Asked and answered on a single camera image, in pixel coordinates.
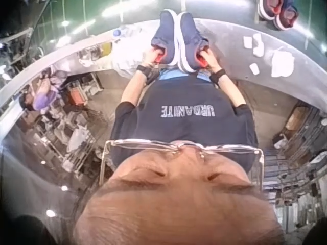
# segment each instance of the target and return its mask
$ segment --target eyeglasses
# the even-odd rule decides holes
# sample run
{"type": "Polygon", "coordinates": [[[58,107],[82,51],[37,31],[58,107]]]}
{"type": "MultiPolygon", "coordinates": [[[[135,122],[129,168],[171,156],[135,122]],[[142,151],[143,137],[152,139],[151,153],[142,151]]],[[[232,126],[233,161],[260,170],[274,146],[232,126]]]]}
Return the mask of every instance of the eyeglasses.
{"type": "Polygon", "coordinates": [[[106,141],[102,153],[101,170],[100,170],[100,180],[99,185],[103,185],[104,182],[104,170],[106,165],[105,156],[110,153],[108,149],[110,146],[119,146],[127,149],[140,149],[140,150],[157,150],[164,152],[178,152],[185,146],[192,146],[199,150],[201,157],[204,157],[204,153],[232,153],[232,154],[255,154],[260,155],[258,166],[252,167],[251,174],[255,175],[256,180],[252,179],[252,182],[262,189],[263,177],[264,177],[264,166],[265,166],[265,156],[260,148],[255,148],[247,145],[241,144],[225,144],[225,145],[215,145],[204,147],[201,144],[193,142],[181,142],[180,144],[171,144],[160,141],[146,140],[146,139],[119,139],[119,140],[108,140],[106,141]]]}

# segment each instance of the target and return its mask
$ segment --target navy sneaker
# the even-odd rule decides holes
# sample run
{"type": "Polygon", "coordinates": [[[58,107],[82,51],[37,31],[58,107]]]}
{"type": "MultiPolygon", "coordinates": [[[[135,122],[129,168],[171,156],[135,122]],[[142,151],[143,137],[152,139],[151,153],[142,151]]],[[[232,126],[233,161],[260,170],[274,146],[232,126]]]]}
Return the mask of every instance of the navy sneaker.
{"type": "Polygon", "coordinates": [[[281,13],[276,16],[274,25],[280,30],[287,30],[294,26],[299,14],[294,6],[294,0],[284,0],[281,13]]]}
{"type": "Polygon", "coordinates": [[[178,62],[178,41],[175,35],[175,20],[177,14],[170,9],[165,9],[160,14],[160,26],[151,40],[154,48],[162,50],[162,55],[156,59],[156,63],[176,65],[178,62]]]}
{"type": "Polygon", "coordinates": [[[209,47],[209,41],[196,28],[192,14],[183,12],[178,15],[176,36],[180,50],[178,67],[186,72],[206,68],[208,63],[200,56],[200,52],[209,47]]]}
{"type": "Polygon", "coordinates": [[[281,12],[283,0],[259,0],[258,14],[265,20],[273,20],[281,12]]]}

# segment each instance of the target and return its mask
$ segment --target plastic bottle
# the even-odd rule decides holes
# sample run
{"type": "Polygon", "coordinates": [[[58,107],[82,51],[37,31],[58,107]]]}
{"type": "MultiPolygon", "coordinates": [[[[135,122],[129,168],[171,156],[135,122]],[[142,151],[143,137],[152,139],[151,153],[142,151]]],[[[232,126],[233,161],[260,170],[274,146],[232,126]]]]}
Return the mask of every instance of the plastic bottle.
{"type": "Polygon", "coordinates": [[[113,36],[115,38],[123,38],[123,37],[130,37],[137,33],[140,33],[142,31],[142,28],[134,25],[134,24],[128,24],[123,25],[117,28],[113,31],[113,36]]]}

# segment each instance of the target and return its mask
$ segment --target eyebrow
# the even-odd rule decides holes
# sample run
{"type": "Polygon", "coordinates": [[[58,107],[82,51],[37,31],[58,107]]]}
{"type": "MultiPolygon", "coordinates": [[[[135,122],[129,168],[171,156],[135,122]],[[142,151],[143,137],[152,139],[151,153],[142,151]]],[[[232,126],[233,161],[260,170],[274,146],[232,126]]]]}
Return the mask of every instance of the eyebrow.
{"type": "Polygon", "coordinates": [[[113,192],[125,192],[125,191],[154,191],[165,188],[164,184],[153,183],[148,181],[130,181],[130,180],[118,180],[111,186],[104,186],[96,192],[97,197],[113,193],[113,192]]]}
{"type": "MultiPolygon", "coordinates": [[[[109,193],[114,192],[128,192],[128,191],[158,191],[163,190],[166,187],[164,184],[153,183],[148,181],[129,181],[119,180],[113,186],[104,186],[96,192],[96,197],[102,197],[109,193]]],[[[235,194],[251,196],[263,201],[267,198],[263,192],[254,185],[214,185],[210,187],[213,193],[235,194]]]]}
{"type": "Polygon", "coordinates": [[[255,185],[216,185],[213,192],[244,195],[267,201],[265,194],[255,185]]]}

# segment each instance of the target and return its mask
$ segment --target black watch strap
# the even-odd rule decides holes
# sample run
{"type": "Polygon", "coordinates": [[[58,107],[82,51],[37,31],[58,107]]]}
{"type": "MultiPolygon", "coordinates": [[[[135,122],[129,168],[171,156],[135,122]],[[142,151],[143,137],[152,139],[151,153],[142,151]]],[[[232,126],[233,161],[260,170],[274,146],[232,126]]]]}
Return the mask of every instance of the black watch strap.
{"type": "Polygon", "coordinates": [[[210,76],[210,81],[214,84],[218,84],[219,79],[225,74],[226,74],[226,72],[224,69],[221,69],[220,71],[218,71],[216,73],[212,73],[210,76]]]}
{"type": "Polygon", "coordinates": [[[152,68],[150,67],[144,67],[142,65],[139,65],[136,70],[139,70],[141,71],[146,77],[147,79],[149,78],[150,74],[151,74],[151,71],[152,71],[152,68]]]}

